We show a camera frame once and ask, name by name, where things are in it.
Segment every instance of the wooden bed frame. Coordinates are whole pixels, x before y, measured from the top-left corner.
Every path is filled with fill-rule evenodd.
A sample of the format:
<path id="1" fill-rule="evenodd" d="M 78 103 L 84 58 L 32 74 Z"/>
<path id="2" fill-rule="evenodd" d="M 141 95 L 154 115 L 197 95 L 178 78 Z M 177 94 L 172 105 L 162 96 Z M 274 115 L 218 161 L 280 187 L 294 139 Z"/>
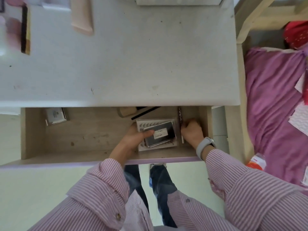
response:
<path id="1" fill-rule="evenodd" d="M 241 105 L 226 106 L 230 155 L 247 163 L 254 148 L 247 131 L 247 96 L 243 55 L 249 49 L 250 30 L 279 30 L 290 21 L 308 20 L 308 0 L 294 6 L 271 7 L 275 0 L 240 0 L 235 8 L 237 60 Z"/>

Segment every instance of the leg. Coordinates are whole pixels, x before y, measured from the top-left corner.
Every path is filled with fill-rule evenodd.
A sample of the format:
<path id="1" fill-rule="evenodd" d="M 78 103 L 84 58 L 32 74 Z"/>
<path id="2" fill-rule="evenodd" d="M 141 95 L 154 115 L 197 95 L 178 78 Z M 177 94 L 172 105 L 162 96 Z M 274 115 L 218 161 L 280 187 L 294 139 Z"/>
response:
<path id="1" fill-rule="evenodd" d="M 124 175 L 126 181 L 129 184 L 129 195 L 131 195 L 133 191 L 136 190 L 149 211 L 148 200 L 141 185 L 139 166 L 137 164 L 126 165 L 124 168 Z"/>
<path id="2" fill-rule="evenodd" d="M 150 169 L 150 186 L 157 198 L 158 210 L 165 226 L 177 228 L 167 205 L 168 194 L 177 191 L 164 165 L 153 165 Z"/>

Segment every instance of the pink striped shirt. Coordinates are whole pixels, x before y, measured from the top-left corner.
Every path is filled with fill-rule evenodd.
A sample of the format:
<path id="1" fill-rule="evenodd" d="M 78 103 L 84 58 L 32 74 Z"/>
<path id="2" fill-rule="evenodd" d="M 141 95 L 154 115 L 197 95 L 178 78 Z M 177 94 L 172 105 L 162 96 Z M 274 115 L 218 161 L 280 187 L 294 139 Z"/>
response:
<path id="1" fill-rule="evenodd" d="M 176 191 L 168 196 L 170 214 L 187 230 L 308 230 L 308 197 L 302 188 L 251 169 L 220 150 L 206 158 L 212 190 L 225 201 L 225 217 Z M 154 230 L 136 191 L 129 196 L 123 169 L 106 159 L 87 171 L 68 197 L 31 231 Z"/>

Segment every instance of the smartwatch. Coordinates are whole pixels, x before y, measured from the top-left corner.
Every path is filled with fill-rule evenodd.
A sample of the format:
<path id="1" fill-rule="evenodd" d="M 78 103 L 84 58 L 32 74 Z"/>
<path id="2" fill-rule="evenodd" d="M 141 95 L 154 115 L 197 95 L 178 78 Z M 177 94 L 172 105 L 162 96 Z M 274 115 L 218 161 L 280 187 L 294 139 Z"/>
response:
<path id="1" fill-rule="evenodd" d="M 214 140 L 212 140 L 211 138 L 209 137 L 206 137 L 204 138 L 204 140 L 202 140 L 201 143 L 199 143 L 197 149 L 196 149 L 196 153 L 197 153 L 197 156 L 201 159 L 202 159 L 202 152 L 203 152 L 203 149 L 207 146 L 207 145 L 212 145 L 213 147 L 216 148 L 216 144 L 214 142 Z"/>

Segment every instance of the white desk surface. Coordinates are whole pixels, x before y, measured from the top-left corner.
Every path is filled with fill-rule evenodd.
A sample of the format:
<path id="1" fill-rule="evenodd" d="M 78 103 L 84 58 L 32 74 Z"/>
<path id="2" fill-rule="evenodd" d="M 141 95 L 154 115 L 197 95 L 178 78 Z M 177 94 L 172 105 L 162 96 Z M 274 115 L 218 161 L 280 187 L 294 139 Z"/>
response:
<path id="1" fill-rule="evenodd" d="M 92 2 L 91 37 L 30 8 L 31 55 L 0 61 L 0 107 L 240 104 L 232 5 Z"/>

